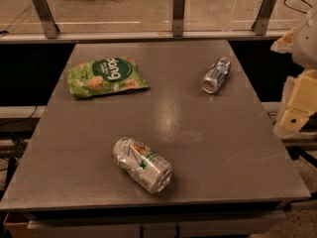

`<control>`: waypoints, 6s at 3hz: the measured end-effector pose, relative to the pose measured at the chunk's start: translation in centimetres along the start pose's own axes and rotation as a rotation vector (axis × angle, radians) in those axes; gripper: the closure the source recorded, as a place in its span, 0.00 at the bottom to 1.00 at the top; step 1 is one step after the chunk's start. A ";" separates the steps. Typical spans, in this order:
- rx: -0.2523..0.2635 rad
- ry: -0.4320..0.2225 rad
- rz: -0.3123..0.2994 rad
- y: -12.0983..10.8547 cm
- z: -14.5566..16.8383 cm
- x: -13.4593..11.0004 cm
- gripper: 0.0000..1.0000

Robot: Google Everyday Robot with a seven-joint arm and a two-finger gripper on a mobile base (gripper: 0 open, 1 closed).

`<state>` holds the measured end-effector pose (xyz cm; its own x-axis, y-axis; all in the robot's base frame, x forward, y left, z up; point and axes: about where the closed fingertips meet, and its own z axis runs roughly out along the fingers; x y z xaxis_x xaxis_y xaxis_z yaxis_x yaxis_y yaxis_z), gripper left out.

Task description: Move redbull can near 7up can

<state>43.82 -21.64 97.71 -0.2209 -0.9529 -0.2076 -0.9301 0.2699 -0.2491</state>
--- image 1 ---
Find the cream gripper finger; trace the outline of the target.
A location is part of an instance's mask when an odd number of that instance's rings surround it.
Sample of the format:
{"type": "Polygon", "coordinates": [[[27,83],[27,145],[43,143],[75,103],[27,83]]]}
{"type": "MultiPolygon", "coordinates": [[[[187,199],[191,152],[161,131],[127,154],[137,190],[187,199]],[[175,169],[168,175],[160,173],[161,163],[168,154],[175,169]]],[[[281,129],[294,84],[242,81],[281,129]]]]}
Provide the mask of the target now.
{"type": "Polygon", "coordinates": [[[273,131],[298,133],[316,112],[317,70],[305,68],[297,77],[286,79],[273,131]]]}
{"type": "Polygon", "coordinates": [[[273,52],[279,54],[292,53],[292,43],[295,29],[289,30],[285,35],[276,40],[270,47],[273,52]]]}

